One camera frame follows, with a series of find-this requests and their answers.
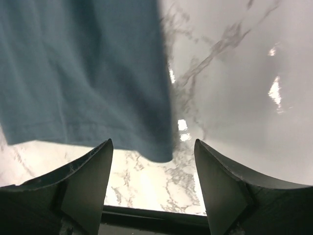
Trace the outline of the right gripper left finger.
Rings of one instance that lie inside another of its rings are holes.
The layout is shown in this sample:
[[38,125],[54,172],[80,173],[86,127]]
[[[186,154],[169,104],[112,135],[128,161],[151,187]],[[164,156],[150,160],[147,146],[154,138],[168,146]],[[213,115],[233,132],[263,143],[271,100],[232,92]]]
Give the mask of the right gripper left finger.
[[0,233],[98,234],[112,155],[113,144],[107,140],[52,172],[1,187]]

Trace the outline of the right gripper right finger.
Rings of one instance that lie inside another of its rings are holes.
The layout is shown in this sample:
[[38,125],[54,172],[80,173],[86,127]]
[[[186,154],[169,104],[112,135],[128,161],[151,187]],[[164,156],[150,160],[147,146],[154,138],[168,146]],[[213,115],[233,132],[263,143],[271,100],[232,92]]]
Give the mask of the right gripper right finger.
[[194,157],[211,234],[312,234],[311,186],[267,176],[201,140]]

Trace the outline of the blue-grey t-shirt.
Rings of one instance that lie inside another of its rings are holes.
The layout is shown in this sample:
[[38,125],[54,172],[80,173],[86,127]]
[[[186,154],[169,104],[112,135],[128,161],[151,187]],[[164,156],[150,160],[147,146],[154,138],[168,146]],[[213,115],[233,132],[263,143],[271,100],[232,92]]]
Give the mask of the blue-grey t-shirt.
[[9,145],[111,139],[173,158],[170,79],[156,0],[3,0],[0,124]]

